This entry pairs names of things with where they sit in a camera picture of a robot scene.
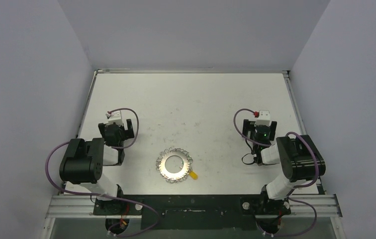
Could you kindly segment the metal disc with key rings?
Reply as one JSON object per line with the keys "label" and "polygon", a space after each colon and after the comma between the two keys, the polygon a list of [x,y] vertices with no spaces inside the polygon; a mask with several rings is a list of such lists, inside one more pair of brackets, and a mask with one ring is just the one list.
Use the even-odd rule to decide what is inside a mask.
{"label": "metal disc with key rings", "polygon": [[169,148],[160,152],[155,165],[166,182],[179,183],[189,177],[192,163],[193,159],[185,149]]}

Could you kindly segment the key with yellow tag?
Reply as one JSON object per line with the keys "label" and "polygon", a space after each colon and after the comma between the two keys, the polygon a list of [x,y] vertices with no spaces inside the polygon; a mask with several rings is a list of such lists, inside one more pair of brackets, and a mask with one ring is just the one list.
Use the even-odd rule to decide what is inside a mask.
{"label": "key with yellow tag", "polygon": [[198,179],[198,175],[197,175],[195,172],[193,172],[193,171],[190,171],[190,172],[189,172],[189,176],[190,176],[193,180],[197,180],[197,179]]}

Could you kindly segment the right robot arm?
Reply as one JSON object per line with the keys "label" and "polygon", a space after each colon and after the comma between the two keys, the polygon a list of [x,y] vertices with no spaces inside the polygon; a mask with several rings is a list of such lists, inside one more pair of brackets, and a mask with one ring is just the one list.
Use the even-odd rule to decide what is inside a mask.
{"label": "right robot arm", "polygon": [[242,135],[252,157],[250,165],[280,165],[281,173],[266,184],[258,200],[250,203],[249,209],[256,214],[276,215],[289,212],[287,197],[295,189],[307,187],[325,174],[324,159],[308,135],[276,137],[277,122],[257,124],[245,119]]}

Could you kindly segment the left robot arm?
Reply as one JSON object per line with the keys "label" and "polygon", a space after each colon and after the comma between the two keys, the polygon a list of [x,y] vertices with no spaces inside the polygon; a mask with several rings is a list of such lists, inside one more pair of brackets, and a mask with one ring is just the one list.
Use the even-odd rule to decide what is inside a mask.
{"label": "left robot arm", "polygon": [[120,166],[124,162],[124,142],[134,139],[131,120],[110,120],[99,123],[100,137],[86,141],[70,140],[59,167],[63,181],[81,185],[91,197],[95,197],[95,209],[104,213],[123,214],[129,211],[129,203],[121,196],[121,187],[104,175],[105,166]]}

